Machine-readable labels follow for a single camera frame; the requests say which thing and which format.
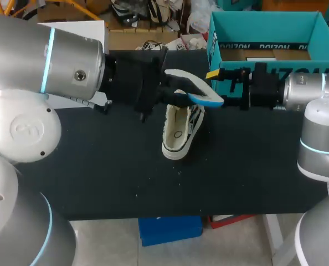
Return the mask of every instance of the white canvas sneaker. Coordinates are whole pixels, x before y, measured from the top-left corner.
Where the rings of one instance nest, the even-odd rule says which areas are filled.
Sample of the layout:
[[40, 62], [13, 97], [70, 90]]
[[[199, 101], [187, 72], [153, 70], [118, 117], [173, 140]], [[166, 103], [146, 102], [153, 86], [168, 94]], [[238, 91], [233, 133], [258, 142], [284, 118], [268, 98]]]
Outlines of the white canvas sneaker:
[[163, 129], [163, 155], [171, 160], [179, 160], [188, 153], [195, 134], [204, 118], [204, 107], [193, 105], [178, 108], [167, 105], [166, 122]]

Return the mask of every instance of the blue led ring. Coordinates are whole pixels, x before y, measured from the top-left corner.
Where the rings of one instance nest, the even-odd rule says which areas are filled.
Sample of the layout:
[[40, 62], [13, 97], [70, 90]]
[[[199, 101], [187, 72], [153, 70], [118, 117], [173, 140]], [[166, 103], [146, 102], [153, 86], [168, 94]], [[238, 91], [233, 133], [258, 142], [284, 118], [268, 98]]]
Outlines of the blue led ring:
[[310, 151], [317, 152], [318, 154], [328, 154], [329, 155], [329, 151], [320, 151], [320, 150], [311, 148], [311, 147], [307, 146], [305, 143], [303, 143], [301, 139], [300, 139], [300, 142], [303, 147], [309, 149]]
[[43, 74], [42, 87], [40, 88], [41, 93], [45, 93], [45, 88], [47, 86], [48, 74], [49, 74], [49, 69], [50, 69], [50, 61], [52, 59], [54, 36], [55, 36], [55, 28], [51, 28], [48, 50], [47, 50], [47, 59], [45, 61], [45, 68], [44, 68], [44, 74]]
[[49, 208], [49, 214], [50, 214], [50, 221], [49, 221], [49, 228], [48, 228], [48, 232], [47, 232], [47, 236], [45, 237], [45, 241], [42, 245], [42, 248], [40, 249], [38, 255], [35, 257], [35, 259], [33, 260], [33, 262], [31, 263], [30, 266], [35, 266], [38, 262], [38, 260], [42, 257], [45, 248], [47, 247], [47, 244], [49, 242], [50, 239], [50, 235], [52, 234], [52, 227], [53, 227], [53, 213], [52, 213], [52, 208], [50, 206], [50, 203], [48, 202], [47, 198], [42, 194], [42, 196], [44, 197], [45, 201], [47, 202], [48, 208]]

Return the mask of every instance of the white floor tile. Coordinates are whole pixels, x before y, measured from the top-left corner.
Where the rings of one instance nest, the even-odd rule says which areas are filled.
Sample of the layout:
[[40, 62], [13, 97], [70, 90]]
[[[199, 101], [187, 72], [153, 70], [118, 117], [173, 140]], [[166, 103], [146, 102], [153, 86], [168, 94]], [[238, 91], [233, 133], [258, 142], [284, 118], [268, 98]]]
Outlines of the white floor tile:
[[74, 266], [137, 266], [137, 219], [71, 223], [78, 232]]
[[271, 255], [260, 217], [218, 229], [198, 238], [143, 247], [138, 266], [271, 266]]

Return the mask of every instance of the black table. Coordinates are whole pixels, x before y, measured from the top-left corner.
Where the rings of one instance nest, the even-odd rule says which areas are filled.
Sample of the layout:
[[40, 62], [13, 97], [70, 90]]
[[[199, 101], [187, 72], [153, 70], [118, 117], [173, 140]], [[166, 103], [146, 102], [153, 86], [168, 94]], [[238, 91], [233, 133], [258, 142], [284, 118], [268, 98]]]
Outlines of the black table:
[[[206, 52], [170, 52], [165, 66], [203, 78]], [[119, 71], [125, 73], [119, 86], [134, 86], [139, 70]], [[17, 165], [21, 178], [68, 219], [297, 213], [327, 196], [325, 183], [297, 169], [303, 114], [206, 109], [187, 157], [171, 161], [161, 150], [165, 109], [157, 106], [145, 124], [121, 105], [107, 116], [59, 109], [58, 148], [42, 161]]]

